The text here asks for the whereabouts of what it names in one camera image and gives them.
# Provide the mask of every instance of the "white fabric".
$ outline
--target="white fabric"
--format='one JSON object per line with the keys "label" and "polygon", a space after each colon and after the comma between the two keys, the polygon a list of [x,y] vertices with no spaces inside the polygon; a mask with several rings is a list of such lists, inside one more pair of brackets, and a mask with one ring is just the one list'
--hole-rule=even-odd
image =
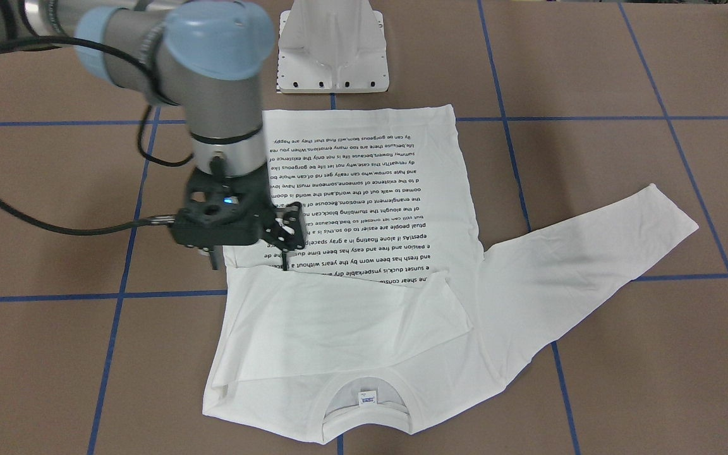
{"label": "white fabric", "polygon": [[[418,289],[231,270],[204,414],[322,444],[364,423],[419,432],[502,392],[537,351],[697,228],[650,185],[494,245]],[[375,327],[355,320],[370,309]],[[373,378],[377,405],[329,409],[363,378]]]}

